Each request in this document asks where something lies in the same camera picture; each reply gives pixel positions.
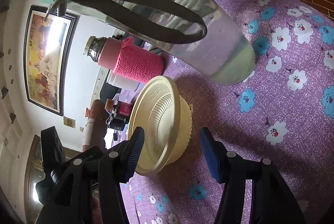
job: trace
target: white flower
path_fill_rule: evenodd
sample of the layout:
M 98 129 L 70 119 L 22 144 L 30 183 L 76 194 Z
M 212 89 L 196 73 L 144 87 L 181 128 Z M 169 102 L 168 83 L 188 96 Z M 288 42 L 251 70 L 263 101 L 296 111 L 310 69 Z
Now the white flower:
M 305 213 L 307 210 L 307 207 L 309 206 L 309 202 L 305 200 L 299 200 L 298 205 L 300 207 L 300 210 Z
M 150 201 L 151 201 L 152 204 L 156 203 L 156 199 L 152 195 L 150 196 Z
M 330 69 L 334 69 L 334 50 L 333 49 L 330 51 L 325 51 L 324 64 Z
M 170 213 L 170 214 L 168 215 L 168 223 L 169 223 L 169 224 L 176 224 L 176 223 L 179 223 L 179 221 L 178 221 L 176 215 L 174 215 L 173 213 Z
M 264 6 L 265 4 L 268 4 L 270 2 L 270 0 L 259 0 L 258 4 L 261 6 Z
M 311 35 L 313 34 L 311 23 L 308 23 L 304 19 L 296 20 L 293 31 L 295 32 L 295 35 L 298 37 L 297 38 L 298 43 L 303 44 L 310 42 Z
M 301 11 L 303 11 L 304 13 L 306 13 L 306 14 L 310 14 L 310 13 L 312 13 L 312 11 L 311 11 L 309 8 L 307 8 L 307 7 L 305 7 L 305 6 L 302 6 L 302 5 L 299 6 L 299 9 L 300 9 Z
M 268 65 L 266 66 L 266 70 L 270 72 L 278 72 L 281 67 L 282 67 L 281 58 L 275 56 L 274 58 L 268 60 Z
M 266 141 L 270 142 L 270 145 L 273 146 L 283 141 L 283 137 L 289 132 L 285 125 L 285 122 L 276 121 L 273 126 L 269 127 Z
M 162 221 L 162 218 L 161 217 L 158 217 L 157 219 L 157 224 L 163 224 L 164 222 Z
M 194 105 L 192 103 L 189 104 L 189 109 L 192 114 L 194 112 Z
M 275 32 L 272 33 L 272 46 L 275 47 L 278 51 L 281 49 L 287 49 L 288 43 L 291 41 L 291 36 L 289 35 L 288 28 L 277 27 Z
M 306 81 L 305 71 L 295 70 L 293 74 L 289 75 L 288 87 L 291 87 L 292 91 L 296 91 L 297 89 L 302 89 Z
M 288 15 L 289 16 L 294 16 L 294 17 L 300 17 L 301 15 L 303 15 L 303 13 L 301 13 L 301 11 L 297 8 L 289 8 L 288 9 Z
M 252 71 L 250 75 L 248 75 L 247 78 L 243 80 L 243 83 L 246 82 L 250 77 L 254 76 L 254 74 L 255 74 L 255 71 Z

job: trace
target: blue flower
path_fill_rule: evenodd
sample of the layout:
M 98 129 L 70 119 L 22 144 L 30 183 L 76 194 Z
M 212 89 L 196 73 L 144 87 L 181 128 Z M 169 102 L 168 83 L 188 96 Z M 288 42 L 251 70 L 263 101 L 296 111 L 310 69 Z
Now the blue flower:
M 276 12 L 276 9 L 270 6 L 266 8 L 265 10 L 263 10 L 263 12 L 260 15 L 260 18 L 262 20 L 269 20 L 270 18 L 273 17 L 273 15 L 275 15 L 275 12 Z
M 324 113 L 331 118 L 334 118 L 334 86 L 324 89 L 324 96 L 321 100 L 324 106 Z
M 334 29 L 327 25 L 322 25 L 319 28 L 319 31 L 322 33 L 322 41 L 324 41 L 328 45 L 332 45 L 334 40 Z
M 240 112 L 246 112 L 249 113 L 253 106 L 255 105 L 255 93 L 252 91 L 252 89 L 248 88 L 246 91 L 244 91 L 241 94 L 241 97 L 239 99 L 240 104 Z
M 169 202 L 168 197 L 167 197 L 166 194 L 162 196 L 162 201 L 163 201 L 164 203 L 168 203 L 168 202 Z
M 160 213 L 162 213 L 165 210 L 165 205 L 161 202 L 157 204 L 157 209 Z
M 269 49 L 269 42 L 266 37 L 259 36 L 253 43 L 254 51 L 256 54 L 265 54 Z
M 204 200 L 206 197 L 206 190 L 203 185 L 195 184 L 189 189 L 189 196 L 195 200 Z
M 313 15 L 312 19 L 317 22 L 317 23 L 324 23 L 324 19 L 322 17 L 320 17 L 319 15 Z
M 248 33 L 256 33 L 258 31 L 259 23 L 257 19 L 252 20 L 248 24 Z

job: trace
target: black picture frame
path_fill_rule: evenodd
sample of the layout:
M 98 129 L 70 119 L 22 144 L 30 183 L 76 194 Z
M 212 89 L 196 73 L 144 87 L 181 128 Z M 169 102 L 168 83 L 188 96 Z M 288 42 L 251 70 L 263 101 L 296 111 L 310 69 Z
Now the black picture frame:
M 31 19 L 32 19 L 32 14 L 33 11 L 36 11 L 38 13 L 44 13 L 46 14 L 47 8 L 42 7 L 42 6 L 37 6 L 37 5 L 32 5 L 30 7 L 28 19 L 27 19 L 27 25 L 26 25 L 26 30 L 25 30 L 25 36 L 24 36 L 24 49 L 23 49 L 23 70 L 24 70 L 24 83 L 25 83 L 25 89 L 26 89 L 26 94 L 27 94 L 27 99 L 29 102 L 46 109 L 54 114 L 57 114 L 59 116 L 64 116 L 64 85 L 65 85 L 65 74 L 66 74 L 66 66 L 67 66 L 67 60 L 68 60 L 68 54 L 74 34 L 74 30 L 76 28 L 78 16 L 68 14 L 66 13 L 63 17 L 64 20 L 69 20 L 69 26 L 67 33 L 64 35 L 66 37 L 62 51 L 62 55 L 60 55 L 59 60 L 61 59 L 61 66 L 60 66 L 60 77 L 59 77 L 59 90 L 58 92 L 58 100 L 57 100 L 57 106 L 59 107 L 59 110 L 52 109 L 48 106 L 44 106 L 37 101 L 33 100 L 30 98 L 29 95 L 29 89 L 28 89 L 28 80 L 27 80 L 27 43 L 28 43 L 28 37 L 30 36 L 30 29 L 31 29 Z M 51 16 L 57 16 L 56 13 L 51 13 Z

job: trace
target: pink object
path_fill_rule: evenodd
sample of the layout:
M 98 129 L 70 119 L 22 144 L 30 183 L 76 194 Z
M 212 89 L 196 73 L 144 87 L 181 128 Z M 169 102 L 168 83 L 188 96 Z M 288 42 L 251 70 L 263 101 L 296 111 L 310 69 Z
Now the pink object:
M 114 73 L 146 84 L 153 77 L 162 75 L 164 61 L 161 56 L 139 48 L 133 42 L 132 37 L 121 42 Z
M 113 70 L 121 51 L 122 42 L 115 38 L 107 38 L 103 46 L 98 65 Z

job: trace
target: painting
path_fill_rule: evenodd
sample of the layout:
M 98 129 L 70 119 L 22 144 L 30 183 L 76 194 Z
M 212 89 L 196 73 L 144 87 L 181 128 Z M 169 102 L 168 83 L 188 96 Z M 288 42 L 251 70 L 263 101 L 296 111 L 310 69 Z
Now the painting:
M 57 17 L 32 5 L 24 42 L 24 80 L 28 101 L 63 116 L 66 61 L 76 17 Z

